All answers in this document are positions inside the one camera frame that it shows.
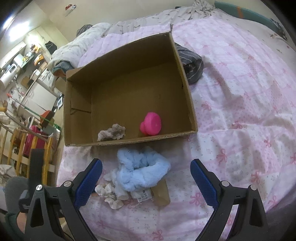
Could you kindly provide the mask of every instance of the bed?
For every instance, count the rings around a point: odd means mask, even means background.
[[[199,158],[220,180],[258,187],[270,240],[279,240],[296,215],[296,52],[285,40],[259,23],[195,1],[191,7],[114,24],[100,31],[81,56],[67,61],[81,67],[171,27],[174,41],[204,61],[202,78],[190,85],[198,133],[146,144],[171,162],[166,175],[171,203],[157,208],[150,200],[137,205],[130,199],[112,210],[103,199],[91,196],[81,214],[98,239],[195,240],[213,211],[190,174],[191,160]],[[49,65],[65,60],[57,52]],[[93,158],[101,159],[108,173],[117,164],[118,148],[65,147],[57,185],[73,180]],[[235,212],[233,208],[222,240]]]

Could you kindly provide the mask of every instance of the fluffy blue fabric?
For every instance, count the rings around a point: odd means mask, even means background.
[[[143,152],[121,148],[117,157],[117,180],[129,192],[156,186],[170,170],[170,162],[148,146]]]

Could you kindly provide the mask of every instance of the open cardboard box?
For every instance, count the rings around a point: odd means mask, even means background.
[[[170,33],[117,48],[66,73],[65,145],[120,145],[197,132],[185,72]],[[157,136],[139,130],[148,112],[162,120]],[[120,140],[98,142],[113,124],[126,128]]]

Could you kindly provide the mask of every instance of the gray pants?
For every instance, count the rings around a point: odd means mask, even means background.
[[[28,190],[28,179],[25,177],[12,177],[5,185],[5,202],[10,213],[20,211],[18,201],[24,190]]]

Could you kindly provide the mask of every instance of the blue gripper pad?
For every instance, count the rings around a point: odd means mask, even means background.
[[[74,205],[77,210],[87,203],[102,172],[103,164],[101,160],[98,159],[76,190]]]
[[[190,164],[190,172],[207,205],[216,210],[219,206],[216,189],[195,160]]]

